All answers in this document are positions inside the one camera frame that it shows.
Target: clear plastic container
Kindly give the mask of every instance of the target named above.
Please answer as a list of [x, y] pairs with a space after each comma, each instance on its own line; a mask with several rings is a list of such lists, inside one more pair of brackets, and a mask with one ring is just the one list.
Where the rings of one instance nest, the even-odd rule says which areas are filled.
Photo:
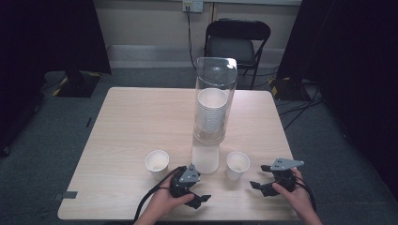
[[196, 71], [192, 163], [200, 173], [213, 173], [220, 164], [220, 143], [237, 86], [237, 61], [201, 57]]

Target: cable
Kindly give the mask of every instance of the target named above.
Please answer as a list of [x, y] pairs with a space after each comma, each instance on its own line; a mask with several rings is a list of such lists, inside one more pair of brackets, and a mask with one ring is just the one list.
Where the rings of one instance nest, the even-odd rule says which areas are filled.
[[[315, 105], [317, 105], [317, 104], [319, 104], [321, 102], [323, 102], [323, 98], [322, 97], [320, 97], [317, 100], [315, 100], [309, 107], [315, 106]], [[303, 108], [307, 107], [306, 105], [307, 105], [307, 103], [304, 103], [304, 104], [301, 104], [299, 106], [293, 107], [292, 109], [290, 109], [290, 110], [288, 110], [286, 112], [279, 113], [279, 116], [285, 115], [285, 114], [288, 114], [288, 113], [292, 113], [292, 112], [295, 112], [295, 111], [302, 110]]]
[[294, 122], [297, 118], [299, 118], [299, 116], [300, 116], [302, 113], [304, 113], [305, 110], [307, 110], [307, 109], [310, 107], [310, 105], [313, 103], [313, 101], [314, 101], [314, 99], [315, 99], [316, 94], [318, 94], [318, 91], [319, 91], [319, 87], [316, 88], [315, 94], [314, 94], [313, 98], [308, 102], [308, 104], [301, 110], [301, 112], [299, 112], [299, 113], [290, 121], [289, 124], [287, 124], [286, 127], [283, 128], [283, 130], [287, 130], [287, 129], [290, 127], [290, 125], [292, 125], [293, 122]]
[[316, 212], [316, 201], [315, 201], [315, 196], [314, 196], [313, 191], [310, 189], [310, 187], [307, 185], [307, 183], [303, 179], [301, 179], [299, 177], [296, 177], [296, 178], [304, 184], [303, 185], [299, 182], [296, 182], [296, 185], [304, 188], [307, 191], [308, 195], [310, 196], [311, 205], [313, 206], [313, 209]]
[[161, 184], [163, 184], [163, 182], [165, 180], [167, 180], [167, 178], [169, 178], [171, 175], [173, 175], [175, 172], [180, 171], [181, 169], [184, 169], [184, 167], [177, 167], [175, 169], [173, 169], [171, 172], [169, 172], [163, 179], [161, 179], [161, 181], [154, 186], [152, 189], [150, 189], [147, 194], [144, 196], [144, 198], [140, 201], [140, 204], [137, 207], [137, 211], [135, 212], [135, 217], [134, 217], [134, 221], [132, 222], [132, 224], [134, 224], [138, 217], [140, 216], [140, 212], [141, 209], [143, 208], [143, 205], [145, 203], [145, 201], [149, 198], [149, 196], [151, 196], [153, 193], [155, 193], [156, 191], [158, 191], [161, 188], [167, 189], [167, 187], [161, 187]]
[[276, 107], [278, 107], [278, 106], [283, 106], [283, 105], [287, 105], [287, 104], [289, 104], [290, 103], [290, 101], [285, 101], [284, 103], [281, 103], [281, 104], [277, 104], [277, 105], [275, 105]]
[[196, 65], [193, 63], [192, 58], [192, 40], [191, 40], [191, 8], [185, 7], [185, 11], [187, 12], [187, 19], [188, 19], [188, 49], [190, 51], [190, 58], [193, 68], [196, 70]]
[[[267, 83], [269, 83], [273, 78], [275, 78], [275, 75], [276, 75], [276, 73], [277, 73], [277, 71], [275, 71], [275, 69], [278, 68], [278, 67], [279, 67], [279, 65], [276, 66], [276, 67], [274, 67], [274, 68], [272, 69], [272, 72], [271, 72], [271, 73], [256, 75], [256, 77], [267, 77], [267, 76], [272, 76], [272, 75], [273, 75], [273, 77], [267, 79], [266, 82], [263, 82], [263, 83], [261, 83], [261, 84], [254, 85], [253, 87], [259, 87], [259, 86], [263, 86], [263, 85], [266, 85]], [[246, 75], [246, 74], [238, 74], [238, 75], [254, 76], [254, 75], [252, 75], [252, 74], [249, 74], [249, 75]], [[239, 85], [239, 86], [237, 86], [237, 88], [242, 88], [242, 87], [249, 87], [249, 85]]]

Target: hand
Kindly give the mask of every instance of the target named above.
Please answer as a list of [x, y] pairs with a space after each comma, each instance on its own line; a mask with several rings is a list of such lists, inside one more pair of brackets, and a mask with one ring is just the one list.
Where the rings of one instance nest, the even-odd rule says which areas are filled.
[[172, 176], [161, 184], [161, 189], [156, 191], [144, 213], [135, 222], [136, 225], [154, 224], [158, 219], [169, 214], [177, 206], [193, 200], [193, 194], [187, 194], [179, 198], [174, 198], [169, 191]]
[[[293, 174], [297, 177], [302, 179], [301, 172], [297, 169], [291, 169]], [[319, 219], [318, 215], [313, 209], [311, 201], [308, 197], [307, 191], [300, 187], [296, 186], [295, 190], [289, 192], [284, 187], [277, 183], [273, 183], [272, 187], [280, 194], [282, 194], [293, 207], [293, 209], [298, 214], [298, 217], [307, 225], [318, 225], [322, 224], [321, 220]]]

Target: white paper cup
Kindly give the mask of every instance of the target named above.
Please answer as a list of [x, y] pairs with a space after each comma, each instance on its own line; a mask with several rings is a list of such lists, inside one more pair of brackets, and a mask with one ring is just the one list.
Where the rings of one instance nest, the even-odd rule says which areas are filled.
[[145, 165], [153, 178], [161, 180], [167, 175], [169, 155], [161, 150], [153, 151], [146, 156]]
[[226, 175], [230, 180], [238, 180], [250, 167], [250, 160], [242, 152], [232, 152], [226, 158]]
[[203, 89], [198, 95], [197, 125], [208, 133], [222, 129], [227, 95], [218, 88]]

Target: black cable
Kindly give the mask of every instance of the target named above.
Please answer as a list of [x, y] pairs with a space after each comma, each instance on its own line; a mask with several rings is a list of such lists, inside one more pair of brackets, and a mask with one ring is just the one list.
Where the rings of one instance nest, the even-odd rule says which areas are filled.
[[313, 103], [313, 101], [314, 101], [314, 99], [315, 99], [316, 94], [318, 94], [318, 91], [319, 91], [319, 87], [316, 88], [315, 94], [314, 94], [313, 98], [308, 102], [308, 104], [301, 110], [301, 112], [299, 112], [299, 113], [290, 121], [289, 124], [287, 124], [286, 127], [283, 128], [283, 130], [287, 130], [287, 129], [290, 127], [290, 125], [292, 125], [293, 122], [295, 122], [296, 119], [299, 118], [299, 116], [300, 116], [302, 113], [304, 113], [305, 110], [307, 110], [308, 108], [310, 108], [311, 104]]
[[211, 5], [211, 22], [213, 22], [214, 21], [214, 16], [215, 16], [215, 13], [214, 13], [214, 7], [216, 7], [216, 4], [217, 3], [211, 3], [212, 5]]
[[276, 107], [278, 107], [278, 106], [283, 106], [283, 105], [287, 105], [287, 104], [289, 104], [290, 103], [290, 101], [286, 101], [286, 102], [284, 102], [284, 103], [281, 103], [281, 104], [277, 104], [277, 105], [275, 105]]
[[187, 19], [188, 19], [188, 49], [190, 51], [190, 58], [193, 68], [196, 70], [196, 65], [193, 63], [192, 58], [192, 40], [191, 40], [191, 8], [185, 7], [185, 11], [187, 12]]
[[[298, 185], [298, 186], [304, 188], [305, 191], [307, 191], [308, 196], [310, 197], [311, 205], [313, 206], [313, 209], [314, 209], [314, 211], [316, 212], [316, 201], [315, 201], [315, 196], [314, 196], [313, 191], [310, 189], [310, 187], [307, 185], [307, 183], [306, 183], [303, 179], [301, 179], [301, 178], [299, 178], [299, 177], [296, 177], [296, 178], [297, 178], [298, 180], [300, 180], [303, 184], [301, 184], [301, 183], [299, 183], [299, 182], [297, 182], [297, 181], [295, 181], [294, 183], [295, 183], [296, 185]], [[286, 179], [285, 177], [281, 177], [281, 176], [275, 176], [275, 179], [284, 180], [284, 181], [289, 182], [289, 183], [291, 182], [290, 179]]]
[[307, 185], [307, 183], [305, 183], [305, 181], [303, 179], [301, 179], [299, 177], [296, 177], [296, 178], [299, 179], [304, 184], [303, 185], [299, 182], [296, 182], [296, 185], [304, 188], [307, 191], [308, 195], [310, 196], [311, 205], [313, 206], [313, 209], [316, 212], [316, 201], [315, 201], [315, 196], [314, 196], [313, 191], [310, 189], [310, 187]]
[[[256, 77], [267, 77], [267, 76], [272, 76], [272, 75], [273, 75], [273, 77], [270, 78], [270, 79], [268, 79], [266, 82], [261, 83], [261, 84], [254, 85], [253, 87], [259, 87], [259, 86], [263, 86], [263, 85], [266, 85], [267, 83], [269, 83], [269, 81], [271, 81], [273, 78], [275, 78], [275, 75], [276, 75], [276, 73], [277, 73], [277, 71], [275, 71], [275, 69], [278, 68], [278, 67], [279, 67], [279, 66], [274, 67], [274, 68], [273, 68], [273, 71], [272, 71], [271, 73], [256, 75]], [[242, 75], [245, 75], [245, 76], [254, 76], [253, 74], [238, 74], [238, 75], [240, 75], [240, 76], [242, 76]], [[237, 86], [237, 88], [242, 88], [242, 87], [250, 87], [250, 86], [249, 86], [249, 85], [239, 85], [239, 86]]]
[[167, 180], [167, 178], [169, 178], [169, 176], [173, 175], [175, 172], [177, 172], [177, 171], [179, 171], [179, 170], [181, 170], [181, 169], [183, 169], [183, 168], [184, 168], [184, 167], [177, 167], [177, 168], [173, 169], [173, 170], [172, 170], [171, 172], [169, 172], [163, 179], [161, 179], [161, 181], [160, 181], [156, 186], [154, 186], [152, 189], [150, 189], [150, 190], [147, 192], [147, 194], [146, 194], [146, 195], [144, 196], [144, 198], [140, 201], [140, 204], [139, 204], [138, 207], [137, 207], [137, 211], [135, 212], [135, 217], [134, 217], [134, 221], [132, 222], [132, 224], [134, 224], [134, 223], [137, 221], [138, 217], [140, 216], [141, 209], [143, 208], [143, 205], [144, 205], [145, 201], [149, 198], [149, 196], [151, 196], [153, 193], [155, 193], [156, 191], [158, 191], [158, 190], [161, 189], [161, 188], [168, 189], [167, 187], [161, 187], [161, 184], [163, 184], [163, 182], [164, 182], [165, 180]]
[[[315, 100], [315, 101], [310, 105], [310, 107], [313, 107], [313, 106], [315, 106], [315, 105], [317, 105], [317, 104], [319, 104], [319, 103], [321, 103], [321, 102], [323, 102], [323, 98], [322, 98], [322, 97], [320, 97], [320, 98], [318, 98], [317, 100]], [[290, 110], [288, 110], [288, 111], [286, 111], [286, 112], [281, 112], [281, 113], [279, 113], [279, 116], [285, 115], [285, 114], [288, 114], [288, 113], [292, 113], [292, 112], [295, 112], [295, 111], [302, 110], [303, 108], [307, 107], [306, 105], [307, 105], [307, 104], [304, 103], [304, 104], [301, 104], [301, 105], [299, 105], [299, 106], [293, 107], [292, 109], [290, 109]]]

